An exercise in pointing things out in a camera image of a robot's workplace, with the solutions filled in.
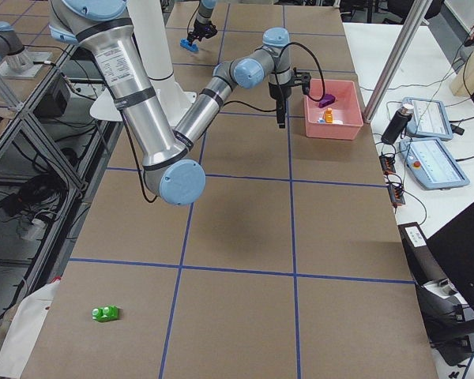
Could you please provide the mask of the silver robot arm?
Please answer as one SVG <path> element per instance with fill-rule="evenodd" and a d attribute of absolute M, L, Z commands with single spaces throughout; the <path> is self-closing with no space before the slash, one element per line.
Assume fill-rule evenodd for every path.
<path fill-rule="evenodd" d="M 216 66 L 198 94 L 184 92 L 173 75 L 164 17 L 157 1 L 53 1 L 52 36 L 88 50 L 115 109 L 143 152 L 141 177 L 151 193 L 172 205 L 195 202 L 205 172 L 188 158 L 194 143 L 236 87 L 271 85 L 282 109 L 292 78 L 284 28 L 265 31 L 253 53 Z"/>
<path fill-rule="evenodd" d="M 211 21 L 215 7 L 216 0 L 201 0 L 199 2 L 194 28 L 188 34 L 188 40 L 191 43 L 195 40 L 202 41 L 203 39 L 210 39 L 217 34 L 217 28 Z"/>

